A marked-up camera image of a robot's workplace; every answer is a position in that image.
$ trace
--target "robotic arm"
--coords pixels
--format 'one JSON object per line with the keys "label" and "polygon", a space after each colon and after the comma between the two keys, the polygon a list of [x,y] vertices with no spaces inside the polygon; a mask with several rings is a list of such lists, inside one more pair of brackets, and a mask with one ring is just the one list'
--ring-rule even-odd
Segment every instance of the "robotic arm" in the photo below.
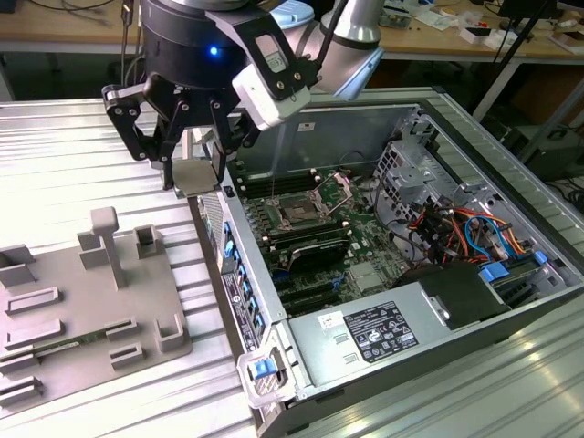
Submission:
{"label": "robotic arm", "polygon": [[[337,0],[322,23],[300,2],[285,2],[272,14],[262,8],[266,2],[256,3],[141,0],[146,82],[109,85],[102,96],[132,158],[161,169],[165,190],[185,172],[195,180],[190,194],[215,190],[227,156],[302,110],[308,89],[318,84],[354,99],[381,59],[383,0]],[[232,127],[227,117],[240,101],[247,113]],[[142,102],[158,113],[152,135],[136,126]],[[190,163],[188,171],[174,169],[172,153],[184,129],[210,125],[215,141],[208,159]]]}

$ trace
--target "white label sticker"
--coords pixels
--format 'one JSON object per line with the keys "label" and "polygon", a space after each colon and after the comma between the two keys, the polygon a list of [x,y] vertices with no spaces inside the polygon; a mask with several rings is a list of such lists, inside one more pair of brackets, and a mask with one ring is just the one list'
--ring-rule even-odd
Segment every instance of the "white label sticker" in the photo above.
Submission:
{"label": "white label sticker", "polygon": [[343,324],[343,312],[337,311],[321,315],[318,317],[318,322],[323,330],[331,329],[333,327]]}
{"label": "white label sticker", "polygon": [[298,132],[308,132],[309,130],[314,130],[316,123],[300,123],[298,125]]}

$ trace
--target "motherboard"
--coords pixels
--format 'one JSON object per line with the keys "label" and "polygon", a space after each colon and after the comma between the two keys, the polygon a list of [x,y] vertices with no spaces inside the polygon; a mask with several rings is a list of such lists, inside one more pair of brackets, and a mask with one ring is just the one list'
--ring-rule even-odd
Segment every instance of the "motherboard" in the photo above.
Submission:
{"label": "motherboard", "polygon": [[237,191],[289,316],[391,288],[409,268],[350,172],[283,178],[237,174]]}

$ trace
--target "warning label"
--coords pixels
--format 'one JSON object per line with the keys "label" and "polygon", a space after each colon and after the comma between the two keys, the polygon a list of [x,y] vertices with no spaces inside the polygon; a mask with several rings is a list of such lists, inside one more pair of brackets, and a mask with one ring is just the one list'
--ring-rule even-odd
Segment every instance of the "warning label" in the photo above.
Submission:
{"label": "warning label", "polygon": [[393,301],[345,317],[363,359],[372,363],[418,345]]}

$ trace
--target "metal workbench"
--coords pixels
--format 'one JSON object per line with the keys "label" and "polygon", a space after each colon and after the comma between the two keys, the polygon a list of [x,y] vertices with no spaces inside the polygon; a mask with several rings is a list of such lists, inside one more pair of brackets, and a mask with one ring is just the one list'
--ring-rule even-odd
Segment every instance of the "metal workbench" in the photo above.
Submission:
{"label": "metal workbench", "polygon": [[[384,91],[428,99],[580,252],[584,224],[493,139],[432,89]],[[148,131],[152,112],[141,116]],[[176,155],[181,155],[177,148]],[[463,179],[474,169],[449,162]],[[96,99],[0,106],[0,246],[34,253],[75,245],[91,208],[112,205],[121,234],[155,224],[164,235],[193,352],[0,421],[0,436],[255,436],[253,417],[187,202],[133,162]],[[513,338],[312,424],[298,437],[582,436],[584,299]]]}

